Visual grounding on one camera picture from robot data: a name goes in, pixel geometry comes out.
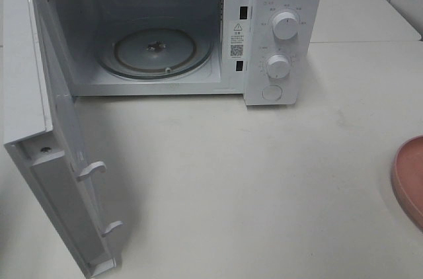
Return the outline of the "round white door button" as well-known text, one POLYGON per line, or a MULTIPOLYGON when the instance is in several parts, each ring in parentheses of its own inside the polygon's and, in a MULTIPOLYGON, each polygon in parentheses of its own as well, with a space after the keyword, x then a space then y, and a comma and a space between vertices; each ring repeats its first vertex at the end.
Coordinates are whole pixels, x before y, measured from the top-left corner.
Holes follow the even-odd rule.
POLYGON ((283 90, 280 86, 269 85, 262 90, 262 97, 265 100, 277 101, 282 97, 283 90))

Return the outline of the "white microwave door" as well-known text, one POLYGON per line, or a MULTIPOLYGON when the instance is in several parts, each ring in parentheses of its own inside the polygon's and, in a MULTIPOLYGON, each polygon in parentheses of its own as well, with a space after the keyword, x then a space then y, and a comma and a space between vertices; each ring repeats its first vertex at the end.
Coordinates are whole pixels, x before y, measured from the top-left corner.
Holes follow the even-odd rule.
POLYGON ((81 272, 116 266, 65 70, 56 0, 3 0, 3 143, 81 272))

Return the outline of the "pink round plate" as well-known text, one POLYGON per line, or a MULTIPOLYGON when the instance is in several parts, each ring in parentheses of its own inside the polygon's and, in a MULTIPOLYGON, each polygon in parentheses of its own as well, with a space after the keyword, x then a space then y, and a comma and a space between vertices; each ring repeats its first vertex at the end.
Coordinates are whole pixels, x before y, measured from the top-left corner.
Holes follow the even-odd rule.
POLYGON ((397 150, 391 186, 405 214, 422 231, 422 136, 409 139, 397 150))

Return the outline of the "white warning label sticker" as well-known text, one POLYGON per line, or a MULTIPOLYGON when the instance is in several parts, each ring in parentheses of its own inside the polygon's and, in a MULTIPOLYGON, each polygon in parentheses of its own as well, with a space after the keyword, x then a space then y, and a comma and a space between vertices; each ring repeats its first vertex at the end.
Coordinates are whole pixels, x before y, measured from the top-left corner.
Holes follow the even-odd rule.
POLYGON ((230 58, 243 58, 246 43, 246 30, 243 22, 233 20, 229 22, 228 54, 230 58))

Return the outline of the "white lower timer knob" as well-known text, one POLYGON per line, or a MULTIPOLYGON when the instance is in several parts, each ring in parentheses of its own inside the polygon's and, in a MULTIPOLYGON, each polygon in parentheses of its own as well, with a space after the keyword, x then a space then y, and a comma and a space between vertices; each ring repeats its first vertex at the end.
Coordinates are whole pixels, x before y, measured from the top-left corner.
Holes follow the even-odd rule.
POLYGON ((284 55, 274 55, 266 62, 266 70, 269 78, 283 79, 289 75, 291 63, 284 55))

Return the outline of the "glass microwave turntable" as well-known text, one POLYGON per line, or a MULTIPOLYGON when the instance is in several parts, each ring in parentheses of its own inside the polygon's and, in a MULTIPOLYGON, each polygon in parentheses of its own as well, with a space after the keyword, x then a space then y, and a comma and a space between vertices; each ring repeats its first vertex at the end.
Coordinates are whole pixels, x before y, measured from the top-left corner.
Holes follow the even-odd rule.
POLYGON ((205 63, 213 50, 209 38, 176 28, 146 28, 100 41, 99 64, 114 75, 137 80, 183 75, 205 63))

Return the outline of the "white microwave oven body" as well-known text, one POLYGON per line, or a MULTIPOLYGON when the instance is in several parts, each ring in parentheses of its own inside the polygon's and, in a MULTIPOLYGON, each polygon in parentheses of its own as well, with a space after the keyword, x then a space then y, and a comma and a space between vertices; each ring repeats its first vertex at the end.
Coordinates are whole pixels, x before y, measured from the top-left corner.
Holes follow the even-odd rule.
POLYGON ((72 96, 242 95, 249 106, 293 104, 309 47, 319 0, 56 0, 59 25, 69 52, 65 77, 72 96), (279 40, 271 20, 284 10, 299 17, 297 34, 279 40), (243 58, 228 54, 229 22, 243 22, 243 58), (146 28, 176 28, 209 38, 213 50, 200 67, 176 77, 137 80, 103 68, 96 55, 102 38, 146 28), (291 71, 269 78, 266 62, 284 55, 291 71), (282 97, 265 100, 262 90, 280 86, 282 97))

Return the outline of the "white upper power knob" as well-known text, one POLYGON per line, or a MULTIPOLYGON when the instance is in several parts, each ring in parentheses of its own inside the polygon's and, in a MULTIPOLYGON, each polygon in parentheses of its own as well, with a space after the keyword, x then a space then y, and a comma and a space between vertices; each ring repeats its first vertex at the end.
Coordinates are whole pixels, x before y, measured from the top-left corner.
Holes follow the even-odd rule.
POLYGON ((277 39, 289 40, 297 34, 299 17, 294 11, 284 10, 277 13, 271 23, 272 32, 277 39))

